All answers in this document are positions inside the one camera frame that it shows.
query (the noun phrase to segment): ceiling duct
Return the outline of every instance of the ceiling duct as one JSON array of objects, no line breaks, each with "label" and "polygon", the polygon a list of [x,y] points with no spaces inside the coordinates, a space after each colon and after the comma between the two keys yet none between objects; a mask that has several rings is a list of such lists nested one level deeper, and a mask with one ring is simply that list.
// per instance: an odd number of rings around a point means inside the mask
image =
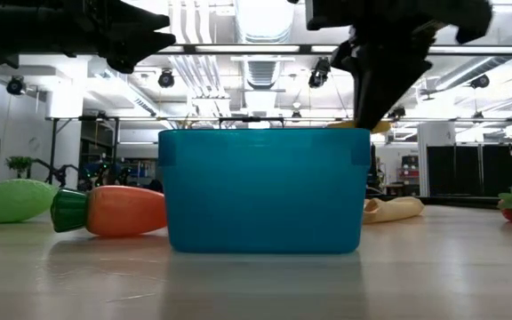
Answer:
[{"label": "ceiling duct", "polygon": [[[506,41],[512,44],[512,36]],[[455,69],[453,72],[442,76],[436,83],[438,91],[448,90],[460,84],[468,83],[469,81],[477,78],[478,76],[493,70],[512,60],[512,57],[489,57],[489,58],[474,58],[468,63],[463,64],[461,67]]]},{"label": "ceiling duct", "polygon": [[[119,72],[113,71],[110,68],[106,68],[104,72],[95,74],[94,76],[108,81],[114,84],[118,90],[118,94],[123,95],[128,101],[130,101],[135,108],[142,109],[149,113],[150,116],[171,116],[150,100],[139,88],[130,84],[127,80],[127,75],[122,75]],[[162,126],[167,129],[172,129],[173,126],[166,120],[160,122]]]},{"label": "ceiling duct", "polygon": [[[235,9],[238,43],[288,43],[293,24],[293,4],[278,0],[235,0]],[[278,61],[249,60],[243,62],[245,81],[253,89],[271,89],[280,76],[280,71],[281,62]],[[272,92],[250,93],[273,94],[273,100],[276,99],[276,94]]]}]

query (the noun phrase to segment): security camera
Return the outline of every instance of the security camera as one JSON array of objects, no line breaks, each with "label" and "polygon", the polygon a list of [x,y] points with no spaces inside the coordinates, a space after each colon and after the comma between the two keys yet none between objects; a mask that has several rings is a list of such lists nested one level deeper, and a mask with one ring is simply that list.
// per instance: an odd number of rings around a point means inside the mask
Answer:
[{"label": "security camera", "polygon": [[173,70],[163,69],[157,83],[162,88],[171,88],[175,84],[175,78],[173,77]]},{"label": "security camera", "polygon": [[14,96],[21,96],[25,94],[26,90],[27,86],[22,76],[13,76],[9,83],[7,83],[7,92]]},{"label": "security camera", "polygon": [[292,118],[301,118],[301,112],[299,110],[294,110],[292,113]]},{"label": "security camera", "polygon": [[327,81],[327,76],[330,72],[331,64],[329,63],[329,59],[319,58],[309,78],[309,88],[315,89],[322,87]]},{"label": "security camera", "polygon": [[403,116],[406,116],[406,109],[404,106],[398,106],[390,113],[388,113],[388,117],[394,120],[398,120]]},{"label": "security camera", "polygon": [[487,75],[478,76],[477,78],[471,80],[469,86],[477,89],[477,88],[486,88],[489,85],[489,77]]}]

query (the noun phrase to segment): white wall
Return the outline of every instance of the white wall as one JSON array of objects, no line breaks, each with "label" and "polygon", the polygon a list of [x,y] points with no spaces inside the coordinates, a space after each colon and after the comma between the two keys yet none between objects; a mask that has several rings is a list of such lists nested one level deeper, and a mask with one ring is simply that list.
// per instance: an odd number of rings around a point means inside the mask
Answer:
[{"label": "white wall", "polygon": [[389,144],[376,146],[376,155],[380,158],[381,170],[385,173],[385,184],[398,181],[398,168],[402,165],[403,156],[417,156],[416,144]]},{"label": "white wall", "polygon": [[[39,103],[37,109],[34,98],[13,97],[0,84],[0,181],[16,177],[5,165],[5,158],[9,156],[49,161],[52,124],[44,120],[44,114],[44,103]],[[48,171],[42,166],[33,166],[33,179],[44,180],[47,175]]]}]

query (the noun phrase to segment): pipe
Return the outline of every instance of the pipe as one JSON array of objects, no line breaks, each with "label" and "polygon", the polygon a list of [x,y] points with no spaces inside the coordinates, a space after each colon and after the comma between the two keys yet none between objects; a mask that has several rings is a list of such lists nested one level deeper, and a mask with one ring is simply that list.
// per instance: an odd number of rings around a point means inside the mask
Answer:
[{"label": "pipe", "polygon": [[[185,5],[187,6],[186,11],[186,27],[185,33],[190,43],[198,44],[199,38],[196,35],[196,8],[195,8],[195,0],[186,0]],[[192,56],[185,57],[184,61],[186,62],[186,67],[188,67],[189,71],[193,75],[193,81],[201,87],[203,91],[203,95],[205,97],[210,96],[208,87],[210,85],[207,83],[206,79],[201,75],[198,68],[196,67],[196,59]]]},{"label": "pipe", "polygon": [[[507,42],[512,44],[512,36],[507,39]],[[474,58],[453,72],[440,77],[436,82],[436,89],[438,91],[449,90],[460,84],[467,83],[511,60],[512,56]]]},{"label": "pipe", "polygon": [[[201,41],[203,44],[212,44],[210,28],[210,12],[209,0],[198,0],[199,3],[199,33],[201,34]],[[220,73],[217,65],[217,60],[214,56],[204,56],[203,65],[204,72],[207,76],[210,75],[213,88],[219,93],[219,96],[225,96],[224,88],[220,85]]]},{"label": "pipe", "polygon": [[[481,108],[479,109],[479,111],[481,112],[492,112],[492,111],[497,111],[499,109],[502,109],[502,108],[507,108],[507,107],[512,107],[512,99],[509,100],[509,101],[504,101],[504,102],[501,102],[501,103],[498,103],[498,104],[495,104],[495,105],[492,105],[492,106],[489,106],[489,107],[485,107],[485,108]],[[488,127],[488,126],[491,126],[491,125],[495,125],[495,124],[500,124],[501,122],[482,122],[481,124],[478,124],[472,128],[467,128],[466,130],[464,131],[461,131],[461,132],[456,132],[456,134],[460,134],[460,133],[464,133],[464,132],[467,132],[467,131],[470,131],[470,130],[475,130],[475,129],[478,129],[478,128],[485,128],[485,127]],[[417,135],[418,133],[417,132],[414,132],[414,133],[411,133],[405,137],[402,137],[402,138],[398,138],[397,140],[406,140],[408,138],[411,138],[415,135]]]},{"label": "pipe", "polygon": [[[172,33],[177,38],[177,44],[186,43],[185,38],[183,37],[183,32],[181,30],[181,2],[180,0],[172,0]],[[189,88],[189,90],[193,91],[195,96],[202,96],[203,93],[200,89],[200,84],[197,84],[193,79],[193,75],[190,72],[187,63],[184,61],[182,56],[171,56],[169,58],[173,67],[177,69],[181,78]]]},{"label": "pipe", "polygon": [[54,168],[54,156],[56,154],[56,146],[57,146],[57,124],[59,123],[59,119],[58,118],[54,118],[52,120],[52,137],[51,137],[51,161],[49,163],[49,165],[51,166],[51,169],[49,170],[49,176],[48,176],[48,181],[49,181],[49,184],[52,184],[52,177],[53,177],[53,174],[52,174],[52,170]]},{"label": "pipe", "polygon": [[185,70],[182,67],[182,60],[179,59],[179,57],[170,56],[169,61],[173,65],[173,68],[175,68],[177,70],[177,72],[179,73],[179,75],[181,76],[181,78],[183,79],[185,84],[187,85],[187,87],[193,91],[193,93],[195,94],[195,98],[203,95],[201,90],[199,88],[197,88],[196,86],[194,86],[193,83],[191,82],[191,80],[188,78]]}]

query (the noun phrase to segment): ceiling light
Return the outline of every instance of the ceiling light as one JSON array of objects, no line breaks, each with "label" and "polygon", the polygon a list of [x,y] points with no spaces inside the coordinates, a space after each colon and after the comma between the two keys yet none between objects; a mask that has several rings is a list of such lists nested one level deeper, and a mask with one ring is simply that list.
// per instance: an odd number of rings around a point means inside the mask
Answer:
[{"label": "ceiling light", "polygon": [[120,121],[156,121],[157,118],[154,116],[128,116],[121,117]]},{"label": "ceiling light", "polygon": [[337,45],[313,45],[311,51],[314,53],[331,54],[337,49]]},{"label": "ceiling light", "polygon": [[241,56],[230,57],[233,62],[294,62],[293,57],[259,57],[259,56]]},{"label": "ceiling light", "polygon": [[163,49],[160,52],[167,52],[167,53],[183,53],[185,50],[183,49],[182,45],[170,45]]},{"label": "ceiling light", "polygon": [[433,45],[430,54],[512,54],[512,45]]},{"label": "ceiling light", "polygon": [[299,52],[298,45],[277,45],[277,44],[237,44],[237,45],[198,45],[197,52],[274,52],[294,53]]}]

